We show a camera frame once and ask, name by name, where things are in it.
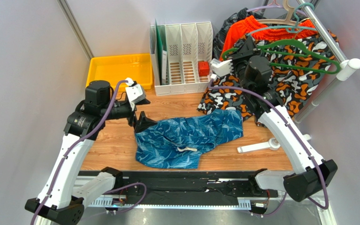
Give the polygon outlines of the blue leaf-print shorts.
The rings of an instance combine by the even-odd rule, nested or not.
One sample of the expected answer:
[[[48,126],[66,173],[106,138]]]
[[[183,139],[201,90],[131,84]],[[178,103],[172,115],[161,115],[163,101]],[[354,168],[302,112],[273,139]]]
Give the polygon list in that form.
[[[242,123],[241,113],[236,110],[160,120],[135,134],[135,159],[158,169],[196,169],[201,155],[243,137]]]

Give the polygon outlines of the green hanger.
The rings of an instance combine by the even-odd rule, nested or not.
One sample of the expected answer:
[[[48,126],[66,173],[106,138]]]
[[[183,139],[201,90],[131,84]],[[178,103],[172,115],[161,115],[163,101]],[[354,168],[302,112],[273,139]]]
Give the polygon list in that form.
[[[293,57],[297,57],[297,58],[308,58],[308,57],[312,57],[312,58],[316,58],[319,60],[323,60],[327,63],[330,63],[331,65],[333,65],[335,67],[334,71],[328,71],[325,69],[317,69],[317,68],[312,68],[312,67],[302,67],[302,66],[298,66],[298,65],[288,65],[288,64],[281,64],[281,63],[274,63],[271,62],[270,66],[275,66],[275,67],[282,67],[282,68],[290,68],[290,69],[300,69],[300,70],[304,70],[304,71],[311,71],[311,72],[316,72],[316,73],[325,73],[325,74],[329,74],[329,75],[335,75],[338,72],[340,72],[342,70],[341,64],[338,61],[335,60],[331,60],[325,56],[322,56],[321,54],[315,53],[311,50],[309,50],[301,41],[298,41],[296,39],[282,39],[279,41],[275,41],[272,42],[268,45],[255,45],[253,43],[254,47],[252,48],[252,51],[254,53],[279,53],[281,55],[286,55],[286,56],[293,56]],[[292,52],[284,52],[284,51],[274,51],[272,50],[272,48],[276,47],[276,46],[293,46],[296,49],[300,50],[301,53],[292,53]]]

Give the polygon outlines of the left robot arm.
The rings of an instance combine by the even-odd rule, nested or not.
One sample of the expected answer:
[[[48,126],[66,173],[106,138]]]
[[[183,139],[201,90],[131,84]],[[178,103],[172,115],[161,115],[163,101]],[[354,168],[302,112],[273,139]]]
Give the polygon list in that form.
[[[125,84],[125,99],[117,101],[120,85],[112,87],[108,81],[92,81],[85,89],[85,98],[68,116],[64,127],[61,149],[51,175],[36,198],[28,199],[25,209],[33,214],[31,224],[76,225],[85,209],[102,195],[113,194],[127,188],[123,173],[106,167],[80,188],[75,182],[84,159],[107,120],[126,119],[136,133],[157,124],[141,112],[138,105],[146,105],[144,88],[131,78]]]

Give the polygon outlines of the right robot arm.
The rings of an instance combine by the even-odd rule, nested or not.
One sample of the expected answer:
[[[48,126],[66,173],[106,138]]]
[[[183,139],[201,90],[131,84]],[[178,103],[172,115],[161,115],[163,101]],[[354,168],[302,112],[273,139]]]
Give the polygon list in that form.
[[[283,175],[263,170],[255,176],[255,181],[261,189],[285,191],[293,200],[301,202],[319,191],[326,192],[338,165],[332,159],[325,160],[308,143],[289,117],[282,99],[268,87],[272,68],[269,60],[261,55],[266,49],[256,46],[248,37],[229,57],[248,109],[257,122],[274,135],[292,165],[292,172]]]

